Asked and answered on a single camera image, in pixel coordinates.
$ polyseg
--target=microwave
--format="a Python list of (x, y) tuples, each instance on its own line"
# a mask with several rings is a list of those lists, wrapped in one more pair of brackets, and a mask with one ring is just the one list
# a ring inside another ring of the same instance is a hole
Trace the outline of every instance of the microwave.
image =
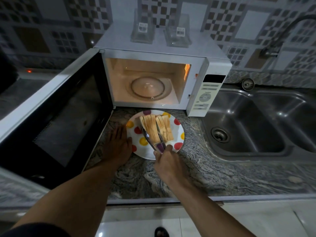
[(216, 43), (191, 32), (189, 48), (130, 42), (113, 24), (71, 63), (0, 121), (0, 166), (53, 189), (80, 174), (117, 106), (186, 110), (203, 117), (231, 69)]

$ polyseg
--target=tongs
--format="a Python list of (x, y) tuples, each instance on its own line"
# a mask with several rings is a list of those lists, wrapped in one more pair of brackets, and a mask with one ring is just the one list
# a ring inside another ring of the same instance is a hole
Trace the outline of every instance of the tongs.
[(148, 132), (142, 126), (141, 126), (141, 131), (142, 131), (145, 139), (147, 140), (147, 142), (150, 144), (150, 146), (155, 151), (158, 151), (159, 153), (162, 154), (164, 152), (164, 150), (166, 149), (166, 144), (163, 142), (163, 138), (162, 138), (161, 134), (158, 132), (160, 143), (157, 143), (156, 145), (154, 145), (153, 143), (151, 143), (151, 140), (149, 139)]

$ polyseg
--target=polka dot plate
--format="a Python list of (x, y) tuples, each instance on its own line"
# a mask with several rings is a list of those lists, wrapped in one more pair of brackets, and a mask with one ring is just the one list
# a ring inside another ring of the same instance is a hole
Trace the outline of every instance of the polka dot plate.
[(141, 124), (139, 117), (145, 115), (162, 115), (168, 116), (170, 120), (170, 128), (173, 134), (174, 140), (168, 141), (166, 145), (172, 145), (173, 151), (178, 152), (183, 145), (184, 142), (184, 130), (180, 122), (172, 115), (167, 112), (159, 111), (159, 110), (146, 110), (133, 115), (132, 118), (126, 124), (127, 127), (127, 137), (133, 138), (133, 152), (145, 159), (156, 160), (154, 156), (154, 150), (148, 144), (147, 140), (142, 134), (140, 129)]

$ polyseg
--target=bread slice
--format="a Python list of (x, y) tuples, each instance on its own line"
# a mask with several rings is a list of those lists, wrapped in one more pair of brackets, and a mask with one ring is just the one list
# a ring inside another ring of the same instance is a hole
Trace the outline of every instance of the bread slice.
[(170, 128), (169, 117), (168, 116), (161, 116), (161, 117), (163, 119), (163, 123), (164, 123), (166, 131), (167, 131), (167, 139), (168, 139), (168, 141), (174, 140), (173, 134), (172, 134), (172, 131), (171, 131), (171, 128)]
[(143, 128), (147, 131), (149, 139), (153, 144), (159, 143), (160, 138), (157, 131), (155, 115), (146, 115), (139, 117)]
[(160, 132), (161, 136), (163, 137), (163, 141), (166, 143), (168, 141), (167, 130), (165, 128), (165, 124), (163, 123), (162, 116), (156, 117), (156, 123), (158, 125), (158, 131)]

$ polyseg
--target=barcode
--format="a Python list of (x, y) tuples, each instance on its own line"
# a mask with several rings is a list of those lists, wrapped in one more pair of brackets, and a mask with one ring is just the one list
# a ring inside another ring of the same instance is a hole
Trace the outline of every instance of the barcode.
[(148, 27), (147, 23), (140, 22), (139, 25), (138, 25), (138, 31), (140, 31), (140, 32), (147, 32), (147, 27)]
[(185, 28), (184, 27), (177, 27), (177, 36), (179, 36), (179, 37), (185, 36)]

